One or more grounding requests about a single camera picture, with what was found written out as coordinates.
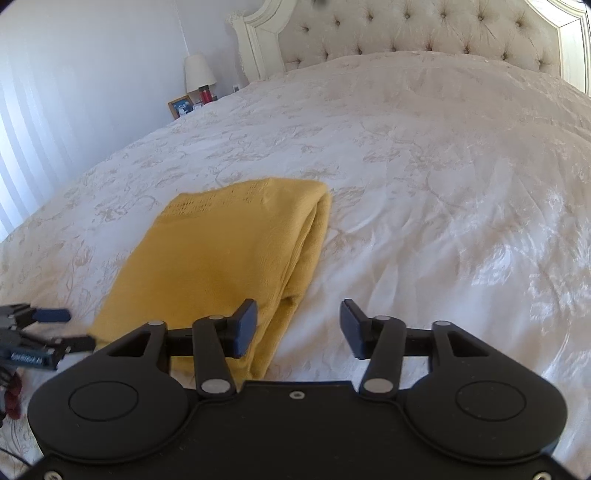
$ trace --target white lampshade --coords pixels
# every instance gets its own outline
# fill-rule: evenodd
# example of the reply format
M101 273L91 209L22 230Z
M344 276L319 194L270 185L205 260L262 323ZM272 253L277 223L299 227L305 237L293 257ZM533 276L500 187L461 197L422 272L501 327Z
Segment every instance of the white lampshade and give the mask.
M216 78L207 65L203 53L196 53L185 59L185 80L187 81L187 93L216 83Z

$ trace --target tufted headboard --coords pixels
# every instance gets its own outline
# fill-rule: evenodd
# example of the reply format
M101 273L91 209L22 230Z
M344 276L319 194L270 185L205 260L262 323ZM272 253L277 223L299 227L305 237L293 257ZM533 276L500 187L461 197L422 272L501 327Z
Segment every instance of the tufted headboard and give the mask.
M232 15L248 80L345 55L433 50L561 76L591 95L584 6L569 0L266 0Z

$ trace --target yellow towel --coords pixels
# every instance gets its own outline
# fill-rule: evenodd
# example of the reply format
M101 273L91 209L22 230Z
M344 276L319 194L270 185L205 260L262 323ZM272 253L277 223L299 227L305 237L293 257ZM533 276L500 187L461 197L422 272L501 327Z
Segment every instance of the yellow towel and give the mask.
M258 303L248 353L230 360L237 381L260 379L310 284L330 195L310 180L266 179L182 193L156 218L115 280L90 332L113 341L154 319L185 328ZM192 370L190 359L173 368Z

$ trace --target picture frame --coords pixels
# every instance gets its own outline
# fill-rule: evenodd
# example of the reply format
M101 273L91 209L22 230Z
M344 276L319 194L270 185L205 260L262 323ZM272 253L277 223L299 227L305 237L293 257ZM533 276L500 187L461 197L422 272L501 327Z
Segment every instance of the picture frame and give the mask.
M175 120L182 115L192 112L193 107L194 104L189 95L182 96L168 103L168 108L170 108L170 112L173 114Z

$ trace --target white bedspread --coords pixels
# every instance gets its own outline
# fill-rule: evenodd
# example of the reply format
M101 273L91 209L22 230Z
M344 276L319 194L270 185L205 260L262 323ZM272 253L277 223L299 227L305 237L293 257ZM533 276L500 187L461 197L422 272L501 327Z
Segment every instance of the white bedspread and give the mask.
M556 456L588 475L590 163L591 99L560 79L469 55L343 57L250 85L87 172L0 245L0 303L69 307L79 333L177 193L322 180L324 252L268 378L359 381L344 298L413 327L451 320L559 387ZM24 375L27 398L47 374ZM26 419L0 436L37 457Z

